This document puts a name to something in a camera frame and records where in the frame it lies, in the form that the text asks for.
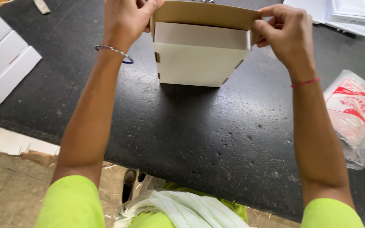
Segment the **person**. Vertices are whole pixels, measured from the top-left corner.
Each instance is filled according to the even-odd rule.
[[[127,53],[164,0],[106,0],[102,44]],[[363,228],[349,188],[342,148],[329,119],[313,58],[312,17],[276,4],[260,9],[258,47],[270,45],[293,88],[294,150],[302,183],[303,228]],[[64,132],[58,163],[36,227],[104,227],[98,196],[118,72],[124,57],[100,48]],[[115,227],[246,227],[245,208],[167,183],[126,202]]]

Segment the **black worktable surface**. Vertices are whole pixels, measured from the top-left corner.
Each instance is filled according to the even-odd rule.
[[[279,0],[216,0],[259,9]],[[43,56],[0,105],[0,126],[59,144],[102,38],[103,0],[4,5],[0,15]],[[343,69],[365,79],[365,37],[313,28],[323,89]],[[118,80],[105,160],[301,221],[290,79],[270,47],[253,48],[221,88],[159,84],[152,40],[129,50]],[[365,169],[349,170],[365,223]]]

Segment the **concrete floor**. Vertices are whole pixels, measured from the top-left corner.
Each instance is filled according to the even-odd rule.
[[[122,182],[126,168],[102,169],[99,197],[105,226],[114,225],[115,208],[121,205]],[[43,205],[54,166],[45,168],[32,161],[0,153],[0,228],[30,228]],[[258,228],[299,228],[300,224],[248,208],[249,225]]]

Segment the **blue bangle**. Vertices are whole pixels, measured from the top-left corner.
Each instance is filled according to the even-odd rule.
[[[122,61],[123,63],[126,63],[126,64],[133,64],[133,63],[134,63],[133,59],[132,59],[131,57],[129,57],[129,55],[127,55],[127,54],[125,54],[125,53],[121,52],[121,51],[120,51],[120,50],[118,50],[118,49],[115,49],[115,48],[110,47],[110,46],[108,46],[108,45],[97,44],[97,45],[95,45],[95,50],[97,50],[97,51],[98,51],[100,47],[101,47],[101,48],[106,48],[106,49],[109,49],[109,50],[112,50],[112,51],[115,51],[115,52],[117,52],[117,53],[121,54],[122,56],[124,56],[125,58],[128,58],[128,59],[130,60],[130,62]]]

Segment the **plastic bag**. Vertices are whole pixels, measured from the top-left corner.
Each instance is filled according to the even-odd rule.
[[[365,80],[343,70],[323,93],[347,168],[365,167]]]

